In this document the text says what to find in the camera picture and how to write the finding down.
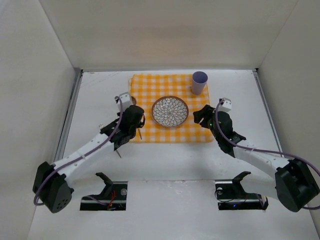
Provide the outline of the copper spoon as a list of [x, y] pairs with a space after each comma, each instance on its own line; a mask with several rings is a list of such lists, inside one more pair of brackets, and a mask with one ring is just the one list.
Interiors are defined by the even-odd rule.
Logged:
[[[133, 96], [131, 96], [131, 101], [132, 101], [132, 104], [133, 104], [133, 105], [136, 105], [136, 104], [137, 104], [137, 100], [136, 100], [136, 98], [133, 97]], [[138, 130], [138, 134], [139, 134], [140, 139], [142, 139], [142, 135], [141, 135], [140, 129], [138, 128], [137, 130]]]

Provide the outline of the floral patterned bowl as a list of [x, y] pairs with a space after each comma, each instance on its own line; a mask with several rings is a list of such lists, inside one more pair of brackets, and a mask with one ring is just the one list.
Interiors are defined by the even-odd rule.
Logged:
[[184, 100], [168, 95], [157, 99], [151, 107], [151, 117], [164, 128], [176, 128], [184, 124], [189, 116], [189, 108]]

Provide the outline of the yellow white checkered cloth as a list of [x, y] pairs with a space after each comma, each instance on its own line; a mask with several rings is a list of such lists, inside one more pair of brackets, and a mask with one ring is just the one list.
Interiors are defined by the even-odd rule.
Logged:
[[[192, 93], [191, 74], [134, 74], [129, 85], [136, 104], [144, 109], [145, 125], [131, 143], [209, 143], [214, 137], [209, 129], [194, 123], [193, 112], [210, 104], [206, 85], [200, 95]], [[159, 98], [174, 96], [188, 106], [187, 120], [177, 127], [163, 127], [152, 118], [152, 105]]]

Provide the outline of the lilac paper cup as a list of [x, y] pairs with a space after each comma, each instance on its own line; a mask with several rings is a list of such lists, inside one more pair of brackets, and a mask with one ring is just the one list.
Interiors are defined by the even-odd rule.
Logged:
[[196, 71], [192, 74], [191, 91], [194, 95], [200, 95], [208, 81], [208, 75], [203, 71]]

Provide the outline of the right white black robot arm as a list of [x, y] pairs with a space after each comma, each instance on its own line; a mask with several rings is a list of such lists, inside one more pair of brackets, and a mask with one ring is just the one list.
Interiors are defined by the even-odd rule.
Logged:
[[272, 178], [272, 182], [250, 181], [242, 185], [243, 178], [249, 172], [242, 172], [233, 181], [241, 190], [267, 195], [280, 201], [292, 212], [308, 209], [307, 204], [320, 193], [320, 188], [311, 170], [320, 171], [307, 160], [296, 155], [273, 150], [259, 149], [233, 129], [229, 115], [232, 103], [221, 98], [216, 107], [205, 105], [201, 110], [193, 112], [196, 124], [209, 129], [219, 148], [227, 155], [245, 161]]

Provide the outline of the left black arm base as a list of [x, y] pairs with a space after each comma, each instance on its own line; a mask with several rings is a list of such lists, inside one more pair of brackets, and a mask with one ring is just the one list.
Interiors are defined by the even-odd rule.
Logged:
[[112, 181], [102, 172], [95, 174], [104, 184], [99, 194], [81, 198], [80, 211], [125, 211], [127, 208], [128, 182]]

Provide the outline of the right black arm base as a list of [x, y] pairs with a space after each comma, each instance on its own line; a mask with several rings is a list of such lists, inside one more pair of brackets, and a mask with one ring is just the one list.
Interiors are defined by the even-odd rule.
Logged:
[[269, 206], [266, 196], [246, 192], [241, 185], [243, 179], [251, 172], [243, 171], [232, 179], [215, 181], [214, 196], [220, 211], [262, 210]]

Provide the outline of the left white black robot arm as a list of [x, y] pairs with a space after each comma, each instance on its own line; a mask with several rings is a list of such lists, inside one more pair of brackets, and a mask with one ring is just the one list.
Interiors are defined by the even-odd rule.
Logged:
[[53, 214], [60, 212], [72, 200], [74, 182], [84, 169], [100, 155], [116, 152], [127, 144], [145, 124], [145, 111], [137, 105], [121, 110], [118, 116], [74, 153], [53, 164], [45, 161], [38, 166], [32, 187], [35, 206], [46, 206]]

